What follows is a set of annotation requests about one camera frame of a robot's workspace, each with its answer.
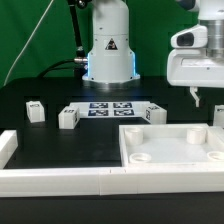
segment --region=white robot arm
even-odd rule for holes
[[[224,87],[224,1],[177,0],[189,11],[199,11],[198,25],[175,34],[175,48],[168,58],[171,85],[189,86],[196,99],[197,87]]]
[[[119,88],[139,80],[129,47],[129,10],[122,0],[93,0],[93,48],[84,85]]]

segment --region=black tabletop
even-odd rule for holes
[[[172,87],[164,77],[145,77],[120,90],[84,88],[74,78],[18,79],[0,90],[0,131],[16,129],[19,147],[5,167],[121,166],[120,124],[141,118],[81,119],[74,130],[59,130],[57,116],[71,102],[150,101],[167,110],[167,123],[212,125],[224,89],[200,88],[201,107],[189,88]],[[25,103],[40,101],[46,122],[31,124]],[[224,193],[2,198],[0,223],[223,223]]]

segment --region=green backdrop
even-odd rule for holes
[[[137,72],[165,76],[170,37],[197,22],[174,0],[127,0],[130,11],[130,47],[136,53]],[[50,0],[0,1],[0,87]],[[91,6],[78,11],[86,52],[92,47]],[[32,42],[12,72],[9,81],[35,77],[51,64],[74,58],[75,42],[66,0],[55,0]],[[61,75],[52,72],[48,76]],[[63,72],[71,76],[72,72]]]

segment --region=white plastic tray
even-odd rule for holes
[[[143,130],[143,142],[140,145],[126,144],[125,130],[140,128]],[[204,144],[189,144],[187,130],[206,129]],[[124,167],[151,167],[152,165],[195,165],[214,164],[208,157],[212,151],[224,152],[224,131],[206,124],[189,125],[134,125],[120,126],[120,149]],[[147,163],[132,163],[130,156],[143,153],[150,156]]]

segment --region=blue light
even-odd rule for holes
[[[134,76],[136,76],[136,61],[135,61],[135,53],[133,55],[133,66],[134,66]]]
[[[90,66],[89,66],[89,54],[88,54],[88,56],[87,56],[87,60],[88,60],[88,77],[90,77]]]

